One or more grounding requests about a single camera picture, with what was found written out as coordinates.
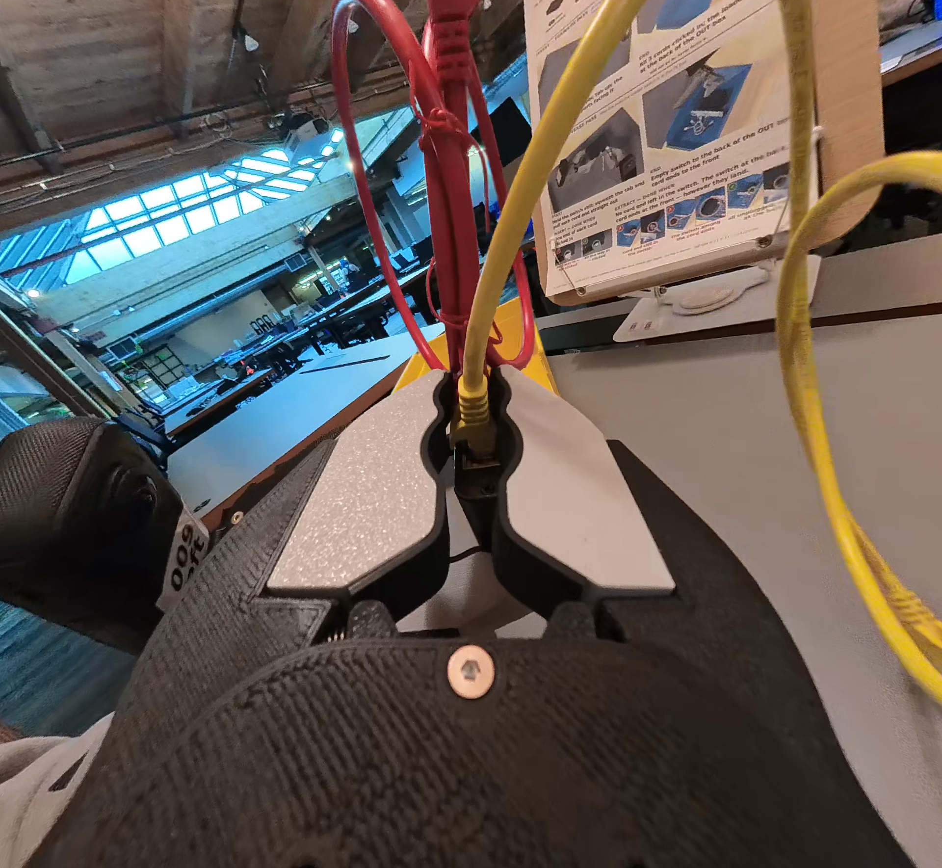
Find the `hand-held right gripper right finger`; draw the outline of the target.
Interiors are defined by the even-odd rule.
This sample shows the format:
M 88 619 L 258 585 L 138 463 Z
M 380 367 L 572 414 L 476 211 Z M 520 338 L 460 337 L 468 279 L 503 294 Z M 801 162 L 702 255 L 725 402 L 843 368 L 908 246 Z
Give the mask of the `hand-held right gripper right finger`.
M 614 451 L 582 412 L 516 368 L 493 372 L 491 555 L 497 579 L 550 619 L 567 603 L 661 599 L 677 584 Z

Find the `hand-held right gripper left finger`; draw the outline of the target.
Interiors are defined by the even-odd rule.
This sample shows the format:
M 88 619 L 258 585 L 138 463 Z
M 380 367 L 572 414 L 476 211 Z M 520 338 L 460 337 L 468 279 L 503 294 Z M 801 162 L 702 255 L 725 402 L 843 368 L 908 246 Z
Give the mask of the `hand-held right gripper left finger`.
M 337 438 L 278 551 L 268 595 L 344 608 L 376 601 L 398 620 L 442 588 L 450 385 L 432 370 Z

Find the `black ethernet splitter box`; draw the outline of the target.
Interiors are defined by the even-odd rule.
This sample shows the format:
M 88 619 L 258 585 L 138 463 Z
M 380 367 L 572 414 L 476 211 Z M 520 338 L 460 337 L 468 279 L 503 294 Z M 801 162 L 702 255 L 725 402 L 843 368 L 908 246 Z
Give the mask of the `black ethernet splitter box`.
M 480 548 L 498 556 L 510 544 L 507 497 L 509 457 L 474 453 L 466 442 L 454 448 L 454 490 Z

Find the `person's left forearm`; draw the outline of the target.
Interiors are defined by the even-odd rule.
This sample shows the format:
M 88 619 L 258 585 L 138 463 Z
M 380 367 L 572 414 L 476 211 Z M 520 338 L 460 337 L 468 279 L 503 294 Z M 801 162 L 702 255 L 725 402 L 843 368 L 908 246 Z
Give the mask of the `person's left forearm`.
M 1 745 L 1 865 L 25 866 L 71 802 L 111 725 L 110 713 L 75 736 Z

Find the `wood-edged office table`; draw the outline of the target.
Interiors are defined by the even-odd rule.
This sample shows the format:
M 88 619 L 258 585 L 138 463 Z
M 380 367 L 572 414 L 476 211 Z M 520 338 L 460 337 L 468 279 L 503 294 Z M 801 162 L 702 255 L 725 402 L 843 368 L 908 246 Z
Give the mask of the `wood-edged office table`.
M 171 485 L 206 528 L 216 530 L 249 486 L 383 400 L 416 353 L 404 333 L 314 356 L 173 453 Z

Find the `white board stand base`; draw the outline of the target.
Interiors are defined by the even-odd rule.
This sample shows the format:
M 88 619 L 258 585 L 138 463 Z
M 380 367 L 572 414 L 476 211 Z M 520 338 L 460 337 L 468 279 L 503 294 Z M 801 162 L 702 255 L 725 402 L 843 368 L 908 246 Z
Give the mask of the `white board stand base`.
M 651 342 L 773 320 L 783 259 L 630 294 L 636 303 L 615 344 Z

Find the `ceiling projector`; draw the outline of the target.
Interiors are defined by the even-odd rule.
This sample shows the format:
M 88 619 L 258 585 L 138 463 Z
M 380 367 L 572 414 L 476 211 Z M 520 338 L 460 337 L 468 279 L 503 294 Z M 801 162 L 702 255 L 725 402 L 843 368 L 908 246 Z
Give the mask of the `ceiling projector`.
M 293 154 L 301 146 L 329 135 L 331 129 L 331 124 L 322 115 L 307 110 L 287 110 L 280 125 L 284 136 L 284 150 L 287 154 Z

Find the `wooden instruction board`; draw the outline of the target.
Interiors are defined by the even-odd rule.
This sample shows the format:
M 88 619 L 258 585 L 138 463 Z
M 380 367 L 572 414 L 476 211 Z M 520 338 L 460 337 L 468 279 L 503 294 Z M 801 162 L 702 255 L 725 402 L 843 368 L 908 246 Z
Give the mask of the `wooden instruction board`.
M 859 166 L 885 156 L 882 81 L 879 68 L 877 0 L 810 0 L 815 59 L 817 144 L 822 188 L 833 187 Z M 767 247 L 747 239 L 724 249 L 686 254 L 678 262 L 645 266 L 631 276 L 620 275 L 593 284 L 579 280 L 568 290 L 551 293 L 556 272 L 547 248 L 543 216 L 535 215 L 537 261 L 541 285 L 560 307 L 588 305 L 639 289 L 690 280 L 726 269 L 783 256 L 787 233 L 777 231 Z

